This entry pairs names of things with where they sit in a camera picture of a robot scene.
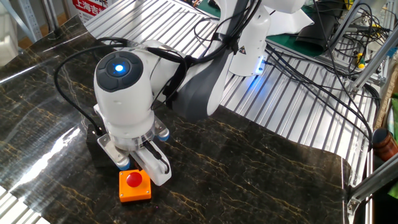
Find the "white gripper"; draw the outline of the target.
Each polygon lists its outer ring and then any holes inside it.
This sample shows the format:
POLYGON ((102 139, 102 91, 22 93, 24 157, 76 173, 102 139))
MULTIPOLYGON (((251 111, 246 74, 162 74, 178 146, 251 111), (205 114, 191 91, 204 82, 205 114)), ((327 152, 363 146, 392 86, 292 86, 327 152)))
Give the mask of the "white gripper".
POLYGON ((130 169, 143 169, 155 185, 161 186, 171 178, 170 162, 153 141, 145 141, 142 147, 131 151, 130 155, 133 158, 130 159, 130 169))

